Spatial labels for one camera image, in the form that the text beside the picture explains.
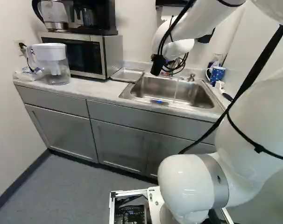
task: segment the metal tray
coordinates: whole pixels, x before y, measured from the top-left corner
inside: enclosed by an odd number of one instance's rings
[[[112,76],[112,80],[135,83],[143,74],[144,69],[133,69],[133,68],[121,68]]]
[[[148,189],[128,190],[128,191],[112,191],[110,192],[109,201],[109,224],[123,224],[121,220],[116,219],[116,201],[119,199],[130,199],[131,197],[142,196],[134,199],[125,205],[141,205],[145,207],[145,224],[162,224],[160,222],[160,208],[164,201],[160,194],[159,187],[151,187]],[[227,224],[234,224],[228,211],[225,208],[216,210],[219,218],[226,221]]]

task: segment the floor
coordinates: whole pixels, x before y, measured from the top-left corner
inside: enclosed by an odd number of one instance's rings
[[[108,224],[110,191],[150,186],[51,155],[0,209],[0,224]]]

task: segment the baking sheet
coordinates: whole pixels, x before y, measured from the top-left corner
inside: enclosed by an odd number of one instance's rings
[[[112,80],[135,83],[143,74],[144,69],[121,68],[111,76]]]

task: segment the stainless steel sink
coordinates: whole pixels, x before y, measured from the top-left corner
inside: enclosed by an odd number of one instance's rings
[[[142,76],[136,84],[129,84],[119,95],[148,104],[160,104],[181,110],[213,110],[219,114],[222,109],[203,80],[193,82],[170,77]]]

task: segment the countertop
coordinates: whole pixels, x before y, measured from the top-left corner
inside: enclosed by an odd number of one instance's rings
[[[128,83],[113,81],[109,79],[98,80],[80,79],[72,77],[71,82],[66,85],[48,85],[43,80],[33,82],[14,80],[14,84],[42,91],[48,91],[77,98],[84,98],[102,103],[121,105],[141,110],[159,112],[209,122],[215,122],[220,116],[220,114],[215,114],[213,112],[210,112],[209,110],[207,110],[207,112],[199,112],[197,110],[187,112],[181,111],[179,109],[168,108],[165,105],[149,105],[130,99],[119,98],[119,95],[123,92]]]

